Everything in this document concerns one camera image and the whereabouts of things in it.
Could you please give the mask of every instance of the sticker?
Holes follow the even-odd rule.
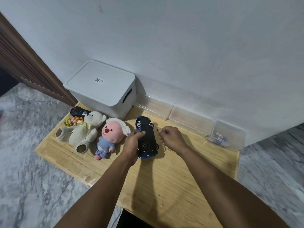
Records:
[[[100,78],[96,78],[96,79],[95,79],[95,82],[98,83],[98,84],[103,84],[103,83],[104,83],[104,80],[103,80],[103,79],[100,79]]]

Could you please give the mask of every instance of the brown door frame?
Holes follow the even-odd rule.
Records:
[[[14,78],[70,106],[76,98],[0,13],[0,66]]]

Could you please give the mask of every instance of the marble floor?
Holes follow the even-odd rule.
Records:
[[[0,97],[0,227],[53,227],[88,190],[34,153],[69,109],[23,84]],[[244,148],[238,181],[303,228],[303,163],[304,124]],[[120,214],[117,206],[109,228]]]

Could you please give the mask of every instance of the plush toy head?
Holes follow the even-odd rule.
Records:
[[[102,128],[102,136],[109,142],[118,143],[123,137],[131,133],[130,128],[125,124],[124,121],[111,118],[107,119],[107,123]]]
[[[100,127],[105,121],[105,116],[97,111],[93,111],[84,117],[84,121],[92,126]]]

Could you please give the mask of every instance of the clear plastic container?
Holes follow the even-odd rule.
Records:
[[[244,148],[245,138],[245,130],[222,121],[216,121],[208,141],[230,151],[238,151]]]
[[[169,120],[172,124],[183,127],[203,137],[211,134],[214,124],[212,119],[194,114],[176,106],[169,115]]]
[[[148,95],[137,95],[134,107],[163,120],[167,120],[173,105],[156,100]]]

